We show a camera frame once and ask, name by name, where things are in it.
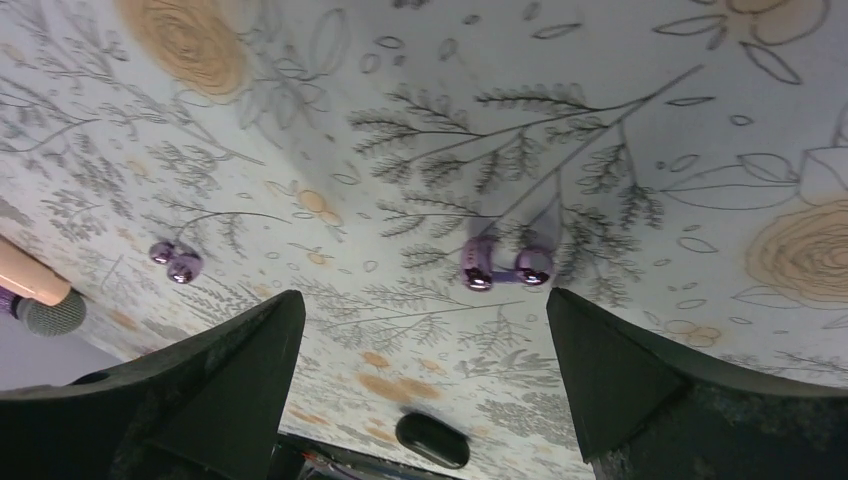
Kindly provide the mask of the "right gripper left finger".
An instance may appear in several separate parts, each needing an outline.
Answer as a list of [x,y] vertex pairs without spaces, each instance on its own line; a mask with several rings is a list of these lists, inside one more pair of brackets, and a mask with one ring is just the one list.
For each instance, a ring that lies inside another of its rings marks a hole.
[[285,291],[65,386],[1,395],[5,479],[263,479],[305,327]]

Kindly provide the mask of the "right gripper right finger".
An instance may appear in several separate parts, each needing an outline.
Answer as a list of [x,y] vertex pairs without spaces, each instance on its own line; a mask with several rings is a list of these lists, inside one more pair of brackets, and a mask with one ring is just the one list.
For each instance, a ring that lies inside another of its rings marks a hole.
[[847,393],[761,373],[566,289],[547,317],[579,450],[599,479],[843,479]]

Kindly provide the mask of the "black earbud charging case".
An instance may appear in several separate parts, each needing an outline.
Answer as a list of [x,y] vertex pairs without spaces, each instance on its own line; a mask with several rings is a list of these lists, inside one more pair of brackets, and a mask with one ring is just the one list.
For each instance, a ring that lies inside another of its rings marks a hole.
[[442,468],[459,470],[470,461],[468,437],[427,414],[405,414],[396,423],[395,436],[406,449]]

